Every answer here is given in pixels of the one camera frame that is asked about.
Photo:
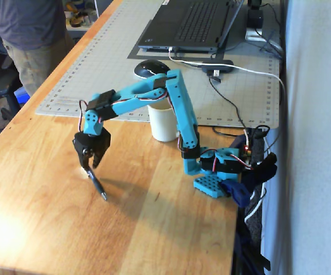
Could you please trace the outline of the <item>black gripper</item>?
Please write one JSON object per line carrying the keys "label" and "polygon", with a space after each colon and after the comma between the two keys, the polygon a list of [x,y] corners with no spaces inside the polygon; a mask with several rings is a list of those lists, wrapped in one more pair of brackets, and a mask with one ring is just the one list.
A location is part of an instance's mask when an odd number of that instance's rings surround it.
{"label": "black gripper", "polygon": [[93,168],[96,168],[109,148],[110,141],[111,134],[104,128],[99,136],[86,134],[83,131],[76,133],[72,142],[82,168],[89,167],[92,152],[94,152]]}

